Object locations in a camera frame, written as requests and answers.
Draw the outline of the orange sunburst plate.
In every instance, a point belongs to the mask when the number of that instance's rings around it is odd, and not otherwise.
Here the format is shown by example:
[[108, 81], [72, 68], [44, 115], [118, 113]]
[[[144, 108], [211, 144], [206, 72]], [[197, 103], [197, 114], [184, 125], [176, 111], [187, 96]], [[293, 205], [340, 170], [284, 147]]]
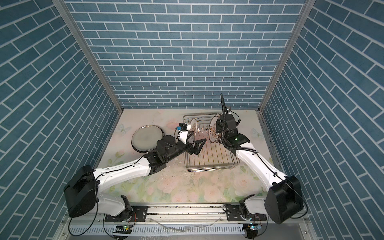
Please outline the orange sunburst plate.
[[195, 118], [192, 118], [190, 121], [190, 131], [193, 132], [194, 135], [197, 134], [197, 120]]

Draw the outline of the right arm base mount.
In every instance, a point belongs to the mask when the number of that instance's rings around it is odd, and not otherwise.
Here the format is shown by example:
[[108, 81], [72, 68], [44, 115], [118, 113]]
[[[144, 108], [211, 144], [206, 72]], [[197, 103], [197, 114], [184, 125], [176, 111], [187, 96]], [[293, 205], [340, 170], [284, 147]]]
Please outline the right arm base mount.
[[222, 210], [225, 212], [227, 220], [229, 222], [238, 222], [238, 221], [255, 221], [263, 222], [267, 220], [267, 215], [265, 214], [251, 214], [246, 210], [243, 205], [232, 205], [224, 204], [222, 205]]

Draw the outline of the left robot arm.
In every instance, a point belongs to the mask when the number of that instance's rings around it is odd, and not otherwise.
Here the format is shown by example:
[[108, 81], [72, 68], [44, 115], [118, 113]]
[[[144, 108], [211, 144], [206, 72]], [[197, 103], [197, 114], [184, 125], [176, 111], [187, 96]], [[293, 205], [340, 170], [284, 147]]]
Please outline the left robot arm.
[[113, 217], [126, 216], [129, 209], [127, 197], [110, 199], [102, 196], [103, 191], [131, 179], [158, 173], [183, 153], [198, 155], [206, 141], [177, 142], [173, 136], [166, 135], [157, 141], [155, 149], [137, 160], [108, 168], [81, 167], [64, 187], [69, 216], [77, 218], [93, 210]]

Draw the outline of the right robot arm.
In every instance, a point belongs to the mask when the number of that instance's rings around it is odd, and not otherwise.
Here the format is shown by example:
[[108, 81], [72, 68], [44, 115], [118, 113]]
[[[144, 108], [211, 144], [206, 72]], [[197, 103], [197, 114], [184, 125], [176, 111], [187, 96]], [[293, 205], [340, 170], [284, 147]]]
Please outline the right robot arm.
[[232, 114], [223, 113], [217, 120], [216, 132], [221, 134], [223, 146], [244, 162], [268, 191], [263, 203], [255, 196], [243, 200], [246, 214], [265, 214], [276, 224], [293, 219], [305, 207], [300, 181], [295, 176], [288, 177], [262, 157], [237, 126]]

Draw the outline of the plain white deep plate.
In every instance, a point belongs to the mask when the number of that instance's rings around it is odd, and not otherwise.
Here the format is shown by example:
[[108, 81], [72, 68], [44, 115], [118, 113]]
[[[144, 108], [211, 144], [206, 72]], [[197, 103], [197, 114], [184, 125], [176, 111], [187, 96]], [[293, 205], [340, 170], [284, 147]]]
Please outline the plain white deep plate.
[[161, 140], [164, 132], [155, 125], [146, 125], [138, 130], [132, 136], [131, 145], [139, 153], [146, 153], [157, 147], [157, 141]]

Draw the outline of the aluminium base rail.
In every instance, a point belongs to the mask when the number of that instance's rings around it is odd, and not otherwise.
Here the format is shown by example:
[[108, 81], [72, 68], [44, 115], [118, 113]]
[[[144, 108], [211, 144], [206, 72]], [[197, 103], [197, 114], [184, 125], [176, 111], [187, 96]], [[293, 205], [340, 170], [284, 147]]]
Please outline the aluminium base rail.
[[238, 205], [222, 204], [148, 204], [134, 206], [131, 221], [113, 222], [102, 214], [84, 215], [64, 221], [57, 230], [55, 240], [69, 237], [112, 236], [156, 237], [178, 235], [245, 234], [248, 225], [258, 225], [261, 233], [276, 227], [270, 217], [243, 219]]

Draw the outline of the brown patterned plate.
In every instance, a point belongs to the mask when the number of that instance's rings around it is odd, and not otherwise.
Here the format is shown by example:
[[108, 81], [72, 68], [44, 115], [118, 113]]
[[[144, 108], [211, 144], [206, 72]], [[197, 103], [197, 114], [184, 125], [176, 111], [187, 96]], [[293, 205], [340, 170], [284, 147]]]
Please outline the brown patterned plate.
[[216, 132], [217, 120], [220, 120], [220, 115], [216, 114], [210, 121], [208, 136], [211, 143], [218, 143], [220, 133]]

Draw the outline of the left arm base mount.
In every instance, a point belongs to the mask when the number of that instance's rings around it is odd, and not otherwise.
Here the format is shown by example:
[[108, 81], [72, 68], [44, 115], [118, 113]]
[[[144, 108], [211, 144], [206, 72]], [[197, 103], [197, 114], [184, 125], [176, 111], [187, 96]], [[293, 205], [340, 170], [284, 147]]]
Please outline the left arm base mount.
[[116, 217], [106, 215], [104, 220], [107, 223], [119, 223], [119, 222], [145, 222], [148, 206], [131, 206], [129, 210], [122, 211]]

